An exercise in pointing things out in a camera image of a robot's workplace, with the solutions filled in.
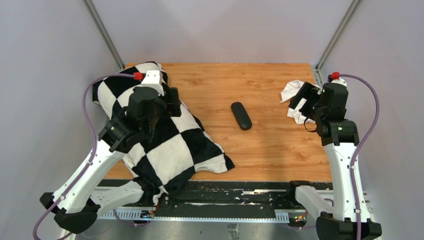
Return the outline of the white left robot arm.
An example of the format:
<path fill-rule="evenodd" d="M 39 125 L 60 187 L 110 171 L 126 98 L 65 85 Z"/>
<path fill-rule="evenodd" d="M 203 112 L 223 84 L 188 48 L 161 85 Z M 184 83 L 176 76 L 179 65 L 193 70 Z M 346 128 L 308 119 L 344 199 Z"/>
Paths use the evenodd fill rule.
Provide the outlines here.
<path fill-rule="evenodd" d="M 72 234 L 89 229 L 97 218 L 121 206 L 153 201 L 154 186 L 137 178 L 95 194 L 106 173 L 137 144 L 152 140 L 161 118 L 180 117 L 178 89 L 161 84 L 143 84 L 133 89 L 128 105 L 109 120 L 94 138 L 94 147 L 68 181 L 55 192 L 40 197 L 57 225 Z"/>

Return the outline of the black glasses case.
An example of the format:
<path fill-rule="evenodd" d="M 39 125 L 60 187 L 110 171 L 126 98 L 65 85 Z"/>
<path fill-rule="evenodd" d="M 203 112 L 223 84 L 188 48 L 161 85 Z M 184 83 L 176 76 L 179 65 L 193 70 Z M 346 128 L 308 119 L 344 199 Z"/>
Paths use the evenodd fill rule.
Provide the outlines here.
<path fill-rule="evenodd" d="M 241 102 L 233 102 L 230 106 L 234 118 L 242 130 L 249 130 L 252 128 L 252 121 L 247 110 Z"/>

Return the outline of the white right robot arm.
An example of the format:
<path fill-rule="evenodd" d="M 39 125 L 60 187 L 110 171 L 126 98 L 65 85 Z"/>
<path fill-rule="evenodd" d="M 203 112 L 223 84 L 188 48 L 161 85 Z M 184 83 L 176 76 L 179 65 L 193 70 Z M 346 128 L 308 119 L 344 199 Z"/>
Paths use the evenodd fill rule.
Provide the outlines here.
<path fill-rule="evenodd" d="M 382 235 L 367 208 L 358 168 L 360 139 L 357 125 L 345 118 L 349 92 L 342 81 L 328 82 L 322 88 L 304 83 L 290 100 L 289 108 L 315 121 L 330 163 L 333 204 L 326 201 L 307 181 L 291 181 L 285 195 L 292 209 L 303 206 L 315 219 L 320 240 L 375 240 Z"/>

